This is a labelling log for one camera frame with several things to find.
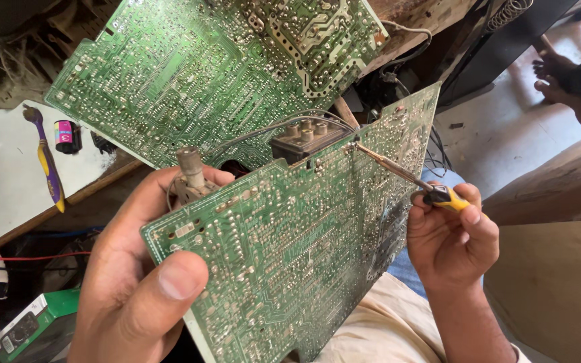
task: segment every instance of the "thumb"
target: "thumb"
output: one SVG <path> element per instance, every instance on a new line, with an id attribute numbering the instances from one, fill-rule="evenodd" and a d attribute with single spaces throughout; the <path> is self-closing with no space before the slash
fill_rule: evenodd
<path id="1" fill-rule="evenodd" d="M 475 205 L 468 205 L 460 213 L 461 224 L 470 235 L 468 252 L 480 266 L 492 266 L 499 257 L 499 227 Z"/>
<path id="2" fill-rule="evenodd" d="M 130 350 L 161 339 L 187 312 L 208 280 L 205 261 L 175 252 L 143 279 L 123 307 L 118 329 Z"/>

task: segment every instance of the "multimeter box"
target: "multimeter box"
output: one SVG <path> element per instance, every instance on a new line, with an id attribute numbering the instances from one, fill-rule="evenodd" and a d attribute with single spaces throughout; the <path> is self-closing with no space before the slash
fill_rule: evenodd
<path id="1" fill-rule="evenodd" d="M 80 289 L 41 294 L 0 331 L 0 363 L 48 363 L 71 343 Z"/>

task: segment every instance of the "hand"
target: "hand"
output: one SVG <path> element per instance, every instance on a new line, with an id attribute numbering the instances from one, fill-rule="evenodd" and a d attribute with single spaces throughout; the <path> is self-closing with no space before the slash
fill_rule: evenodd
<path id="1" fill-rule="evenodd" d="M 205 287 L 203 259 L 176 252 L 154 268 L 139 229 L 164 215 L 166 189 L 179 169 L 151 173 L 107 225 L 86 269 L 69 363 L 156 363 L 172 350 L 182 317 Z M 229 172 L 204 167 L 219 186 Z"/>
<path id="2" fill-rule="evenodd" d="M 426 291 L 478 284 L 499 257 L 499 228 L 481 214 L 479 190 L 471 184 L 454 190 L 471 204 L 461 213 L 426 205 L 423 196 L 409 210 L 409 258 Z"/>

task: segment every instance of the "green circuit board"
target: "green circuit board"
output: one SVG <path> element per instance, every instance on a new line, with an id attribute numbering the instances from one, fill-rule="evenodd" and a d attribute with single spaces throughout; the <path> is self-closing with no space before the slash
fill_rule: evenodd
<path id="1" fill-rule="evenodd" d="M 278 159 L 141 229 L 154 261 L 197 253 L 208 284 L 184 316 L 206 363 L 314 359 L 405 243 L 440 83 L 294 165 Z"/>
<path id="2" fill-rule="evenodd" d="M 329 108 L 388 37 L 366 0 L 124 0 L 44 100 L 167 167 L 181 147 L 204 154 L 295 111 Z M 269 139 L 214 165 L 262 166 Z"/>

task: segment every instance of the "tiled floor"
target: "tiled floor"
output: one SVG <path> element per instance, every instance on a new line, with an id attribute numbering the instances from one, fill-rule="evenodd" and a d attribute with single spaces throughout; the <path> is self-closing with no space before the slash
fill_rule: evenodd
<path id="1" fill-rule="evenodd" d="M 546 35 L 558 53 L 581 63 L 581 22 L 556 25 Z M 434 120 L 456 172 L 484 197 L 581 139 L 570 108 L 540 104 L 544 97 L 533 88 L 534 59 L 530 47 L 496 79 L 495 89 Z M 463 128 L 449 129 L 461 122 Z"/>

